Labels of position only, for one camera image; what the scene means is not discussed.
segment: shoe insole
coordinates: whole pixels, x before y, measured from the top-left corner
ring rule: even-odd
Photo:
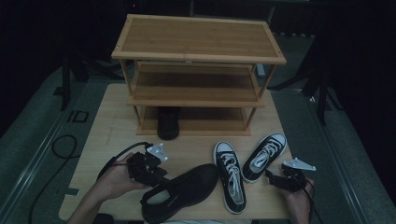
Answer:
[[[158,194],[152,196],[151,198],[148,199],[149,204],[159,204],[163,203],[165,200],[167,200],[170,197],[168,190],[163,190],[159,192]]]

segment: forearm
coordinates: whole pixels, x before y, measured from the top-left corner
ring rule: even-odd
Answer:
[[[79,224],[79,223],[93,223],[101,205],[103,202],[98,201],[97,198],[88,192],[81,200],[78,208],[69,218],[67,223]]]

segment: black shoe on shelf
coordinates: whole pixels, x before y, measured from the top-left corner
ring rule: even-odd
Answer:
[[[282,155],[286,145],[286,137],[281,133],[265,136],[244,164],[242,176],[245,181],[249,184],[256,182],[265,169]]]
[[[231,214],[241,214],[247,205],[247,199],[238,157],[233,147],[226,142],[217,143],[213,155],[219,168],[225,207]]]
[[[163,140],[172,140],[178,137],[178,112],[177,106],[158,107],[157,134]]]
[[[161,184],[143,195],[142,216],[148,223],[162,223],[180,209],[198,204],[213,191],[219,179],[214,164],[204,164]]]

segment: table surface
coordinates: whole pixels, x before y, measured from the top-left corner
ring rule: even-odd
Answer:
[[[265,21],[128,15],[112,58],[284,64]]]
[[[213,163],[213,148],[219,141],[230,143],[238,154],[241,166],[248,159],[261,139],[269,133],[283,133],[276,113],[271,93],[266,91],[263,100],[265,108],[258,108],[250,130],[251,136],[179,136],[172,141],[163,141],[156,135],[136,135],[137,120],[133,107],[127,105],[128,90],[125,84],[110,84],[99,107],[91,132],[70,183],[71,189],[79,189],[79,194],[65,195],[59,216],[68,219],[77,208],[85,193],[94,184],[96,177],[107,161],[125,148],[137,142],[150,142],[154,145],[163,142],[169,160],[161,167],[172,179],[191,168],[204,163]],[[132,152],[144,152],[136,147]],[[282,161],[291,160],[287,150],[269,170],[280,173]],[[247,207],[241,215],[227,212],[223,201],[220,181],[212,194],[202,203],[183,208],[171,219],[263,219],[289,217],[287,207],[278,190],[269,185],[264,175],[255,184],[246,184]],[[141,220],[140,199],[149,189],[133,190],[118,199],[105,202],[101,213],[112,215],[119,220]]]

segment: sneaker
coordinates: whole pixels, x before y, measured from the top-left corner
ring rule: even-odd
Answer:
[[[226,142],[217,143],[213,154],[224,189],[225,207],[231,214],[241,214],[247,205],[247,199],[238,157],[233,147]]]
[[[162,140],[172,140],[178,137],[178,112],[180,107],[158,107],[157,134]]]
[[[219,171],[214,164],[193,168],[166,184],[143,195],[142,216],[148,223],[162,223],[180,209],[205,200],[218,183]]]
[[[264,137],[244,164],[242,176],[245,181],[249,184],[256,182],[265,169],[282,155],[286,145],[286,137],[281,133]]]

